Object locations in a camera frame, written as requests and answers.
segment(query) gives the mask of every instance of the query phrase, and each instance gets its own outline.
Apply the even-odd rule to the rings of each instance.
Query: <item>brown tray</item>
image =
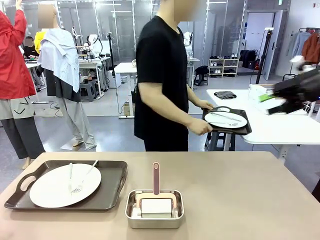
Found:
[[[125,161],[98,161],[95,167],[101,172],[99,187],[86,199],[67,207],[46,208],[35,205],[29,195],[34,181],[29,184],[26,191],[21,190],[22,183],[29,177],[34,176],[37,180],[47,172],[69,163],[93,165],[94,162],[94,160],[46,161],[36,171],[27,174],[20,180],[15,193],[5,202],[4,207],[20,211],[108,211],[117,204],[119,194],[126,182],[128,165]]]

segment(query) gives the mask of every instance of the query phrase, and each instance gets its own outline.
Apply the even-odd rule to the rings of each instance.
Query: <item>yellow shirt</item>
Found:
[[[44,39],[45,34],[46,34],[45,31],[38,31],[38,32],[35,34],[35,37],[34,37],[34,47],[35,47],[35,50],[36,50],[36,52],[37,52],[38,54],[40,54],[40,48],[41,48],[40,42],[42,41],[42,39]]]

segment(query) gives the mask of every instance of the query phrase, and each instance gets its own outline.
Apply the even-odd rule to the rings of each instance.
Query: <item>shoe rack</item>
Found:
[[[236,76],[238,72],[239,58],[228,58],[228,59],[210,59],[208,62],[209,77],[230,77]],[[225,70],[234,70],[235,72],[225,73]]]

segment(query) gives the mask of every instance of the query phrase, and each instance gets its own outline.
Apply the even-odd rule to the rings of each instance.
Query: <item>stainless steel tray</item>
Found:
[[[182,195],[177,190],[160,190],[160,193],[172,193],[176,196],[178,218],[132,218],[136,196],[142,193],[152,193],[152,190],[133,190],[129,193],[125,206],[125,216],[133,229],[177,229],[181,226],[185,216]]]
[[[128,165],[125,161],[98,161],[95,167],[101,172],[101,183],[99,187],[89,197],[67,207],[45,208],[35,205],[31,201],[29,195],[34,182],[29,184],[26,191],[21,190],[21,185],[29,177],[34,176],[37,180],[47,172],[68,165],[69,163],[92,165],[94,162],[94,160],[46,161],[41,164],[37,170],[27,174],[20,180],[17,184],[15,193],[4,203],[4,207],[20,211],[108,211],[117,204],[119,194],[126,182]]]

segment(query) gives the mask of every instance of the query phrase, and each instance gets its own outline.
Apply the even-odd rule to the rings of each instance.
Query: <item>white plate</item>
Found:
[[[91,165],[73,164],[72,189],[75,189],[90,170]],[[53,169],[40,177],[31,187],[31,201],[43,208],[62,208],[82,201],[90,196],[100,185],[101,173],[93,168],[83,182],[83,188],[78,193],[70,193],[69,165]]]
[[[210,112],[204,119],[212,125],[226,129],[242,128],[248,123],[243,116],[224,111]]]

